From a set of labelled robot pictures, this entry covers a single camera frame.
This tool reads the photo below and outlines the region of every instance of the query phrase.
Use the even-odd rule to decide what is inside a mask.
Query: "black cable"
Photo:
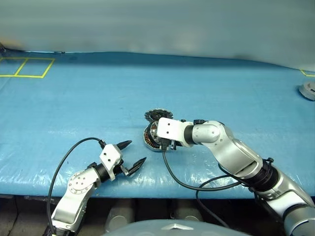
[[[220,179],[220,178],[226,178],[226,177],[229,177],[228,175],[224,175],[224,176],[218,176],[218,177],[214,177],[204,183],[202,183],[199,187],[202,188],[204,185],[214,181],[214,180],[217,180],[217,179]],[[208,213],[210,214],[213,218],[215,218],[220,224],[222,224],[224,227],[226,228],[230,228],[229,225],[227,223],[225,223],[220,217],[218,217],[214,212],[212,212],[209,208],[207,208],[202,202],[201,200],[199,199],[199,190],[196,191],[196,199],[197,199],[197,202],[199,203],[199,205]]]
[[[66,160],[66,158],[69,156],[69,154],[78,146],[80,145],[81,143],[87,141],[87,140],[96,140],[98,141],[98,143],[102,143],[103,141],[101,139],[98,139],[98,138],[94,138],[94,137],[91,137],[91,138],[86,138],[86,139],[82,139],[80,140],[79,142],[77,142],[75,145],[73,145],[70,150],[64,155],[64,157],[62,158],[62,160],[60,161],[58,167],[56,168],[56,171],[55,171],[55,174],[51,180],[51,184],[50,184],[50,188],[49,188],[49,192],[48,192],[48,196],[47,196],[47,205],[46,205],[46,210],[47,210],[47,217],[48,217],[48,224],[49,224],[49,227],[50,227],[50,230],[52,232],[52,234],[55,233],[55,230],[54,230],[54,227],[53,227],[53,222],[51,220],[51,212],[50,212],[50,201],[51,201],[51,195],[52,195],[52,192],[53,192],[53,188],[54,188],[54,183],[55,183],[55,180],[56,180],[56,177],[57,177],[57,174],[61,168],[61,166],[63,165],[64,161]]]
[[[179,179],[177,179],[176,176],[174,175],[174,173],[172,172],[171,168],[168,165],[168,162],[167,162],[167,159],[166,159],[166,156],[165,156],[165,151],[162,152],[162,155],[163,155],[164,163],[165,163],[166,168],[167,168],[168,172],[170,173],[170,175],[173,177],[173,179],[179,185],[181,185],[181,186],[183,186],[185,188],[189,188],[189,189],[197,190],[197,191],[220,191],[220,190],[225,190],[225,189],[228,189],[228,188],[231,188],[231,187],[235,187],[235,186],[241,184],[241,182],[235,182],[235,183],[231,183],[231,184],[228,184],[228,185],[225,185],[225,186],[213,187],[213,188],[200,188],[200,187],[195,187],[195,186],[191,186],[191,185],[185,184],[185,183],[181,182]]]

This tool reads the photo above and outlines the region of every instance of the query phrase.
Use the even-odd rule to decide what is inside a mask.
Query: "robotic arm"
[[[86,170],[79,171],[70,177],[67,190],[51,216],[55,235],[67,236],[71,232],[77,233],[87,202],[102,182],[108,179],[113,181],[115,175],[121,172],[125,176],[130,176],[142,166],[146,158],[137,161],[130,169],[123,166],[121,149],[130,143],[131,141],[125,141],[117,145],[105,145],[99,156],[101,164],[97,165],[94,162]]]
[[[288,236],[311,236],[315,232],[315,205],[311,197],[293,180],[264,160],[231,130],[218,121],[158,120],[157,136],[176,145],[204,145],[219,164],[236,179],[244,182],[259,199],[284,221]]]

